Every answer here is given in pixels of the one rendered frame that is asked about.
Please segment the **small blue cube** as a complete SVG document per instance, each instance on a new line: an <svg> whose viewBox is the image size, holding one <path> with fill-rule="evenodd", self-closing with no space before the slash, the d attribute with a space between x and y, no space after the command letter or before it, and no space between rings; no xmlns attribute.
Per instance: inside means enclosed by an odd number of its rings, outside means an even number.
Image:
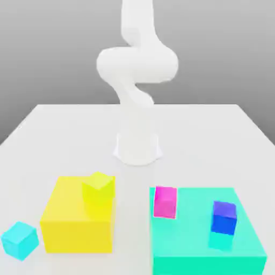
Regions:
<svg viewBox="0 0 275 275"><path fill-rule="evenodd" d="M236 205L230 202L214 201L211 231L234 235L237 224Z"/></svg>

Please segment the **small yellow cube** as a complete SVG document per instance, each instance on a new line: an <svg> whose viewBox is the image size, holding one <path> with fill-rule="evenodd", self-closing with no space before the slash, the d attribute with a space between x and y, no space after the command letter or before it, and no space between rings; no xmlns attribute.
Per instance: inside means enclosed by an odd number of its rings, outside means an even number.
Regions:
<svg viewBox="0 0 275 275"><path fill-rule="evenodd" d="M84 208L91 218L108 219L115 198L115 177L99 171L82 181Z"/></svg>

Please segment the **small cyan cube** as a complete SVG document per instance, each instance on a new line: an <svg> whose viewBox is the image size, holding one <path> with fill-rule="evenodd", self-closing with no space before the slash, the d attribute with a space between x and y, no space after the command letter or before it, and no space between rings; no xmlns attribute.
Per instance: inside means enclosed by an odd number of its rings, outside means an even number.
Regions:
<svg viewBox="0 0 275 275"><path fill-rule="evenodd" d="M16 222L1 235L6 254L23 261L38 245L37 229L23 222Z"/></svg>

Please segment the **small turquoise cube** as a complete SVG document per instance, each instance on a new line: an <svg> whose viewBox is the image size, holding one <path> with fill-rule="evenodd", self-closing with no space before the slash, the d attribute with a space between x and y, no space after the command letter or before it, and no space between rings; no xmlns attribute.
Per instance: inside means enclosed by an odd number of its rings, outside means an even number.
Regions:
<svg viewBox="0 0 275 275"><path fill-rule="evenodd" d="M210 232L208 246L221 251L231 251L234 235Z"/></svg>

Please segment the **large turquoise box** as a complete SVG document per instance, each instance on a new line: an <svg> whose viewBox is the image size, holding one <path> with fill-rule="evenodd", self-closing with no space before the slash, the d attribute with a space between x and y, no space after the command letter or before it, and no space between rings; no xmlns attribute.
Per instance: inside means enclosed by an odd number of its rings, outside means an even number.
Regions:
<svg viewBox="0 0 275 275"><path fill-rule="evenodd" d="M266 252L233 188L180 187L175 219L153 216L155 188L149 189L152 275L262 275ZM236 205L231 251L208 246L213 202Z"/></svg>

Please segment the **large yellow box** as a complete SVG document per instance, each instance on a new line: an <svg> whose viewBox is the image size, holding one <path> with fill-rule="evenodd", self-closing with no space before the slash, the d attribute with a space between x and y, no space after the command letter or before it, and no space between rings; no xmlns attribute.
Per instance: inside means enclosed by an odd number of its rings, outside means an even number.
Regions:
<svg viewBox="0 0 275 275"><path fill-rule="evenodd" d="M60 176L40 219L47 253L111 253L115 198L108 219L91 218L84 208L82 181L88 176Z"/></svg>

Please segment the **small magenta cube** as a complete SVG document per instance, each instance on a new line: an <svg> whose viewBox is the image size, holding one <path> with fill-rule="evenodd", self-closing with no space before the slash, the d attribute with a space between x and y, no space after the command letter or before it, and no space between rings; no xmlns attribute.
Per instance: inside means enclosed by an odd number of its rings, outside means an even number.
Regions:
<svg viewBox="0 0 275 275"><path fill-rule="evenodd" d="M177 189L156 186L153 216L155 218L175 219L177 210Z"/></svg>

